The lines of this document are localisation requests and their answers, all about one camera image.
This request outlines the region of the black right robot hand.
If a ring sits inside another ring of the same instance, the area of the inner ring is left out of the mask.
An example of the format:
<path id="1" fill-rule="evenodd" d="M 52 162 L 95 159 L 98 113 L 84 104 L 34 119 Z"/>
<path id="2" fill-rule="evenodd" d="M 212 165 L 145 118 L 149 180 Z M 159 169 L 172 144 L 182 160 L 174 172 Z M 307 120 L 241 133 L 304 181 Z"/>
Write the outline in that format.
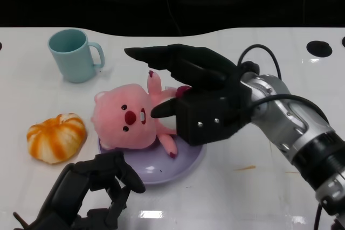
<path id="1" fill-rule="evenodd" d="M 190 86 L 182 96 L 155 106 L 155 119 L 176 117 L 177 135 L 192 146 L 230 138 L 250 122 L 239 112 L 251 97 L 241 84 L 243 70 L 206 47 L 182 44 L 130 47 L 124 52 L 150 68 L 168 70 L 171 77 Z"/>

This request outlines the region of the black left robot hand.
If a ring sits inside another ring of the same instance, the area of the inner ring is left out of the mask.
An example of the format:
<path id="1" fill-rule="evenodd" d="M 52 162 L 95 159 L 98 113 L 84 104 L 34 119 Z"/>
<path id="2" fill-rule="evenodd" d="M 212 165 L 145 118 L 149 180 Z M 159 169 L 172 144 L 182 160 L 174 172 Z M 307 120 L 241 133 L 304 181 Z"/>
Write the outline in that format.
<path id="1" fill-rule="evenodd" d="M 78 212 L 87 192 L 98 190 L 107 192 L 110 207 L 89 210 L 86 217 L 81 217 Z M 123 152 L 98 154 L 92 160 L 65 166 L 34 222 L 27 224 L 17 212 L 13 216 L 22 229 L 117 229 L 130 193 L 145 190 Z"/>

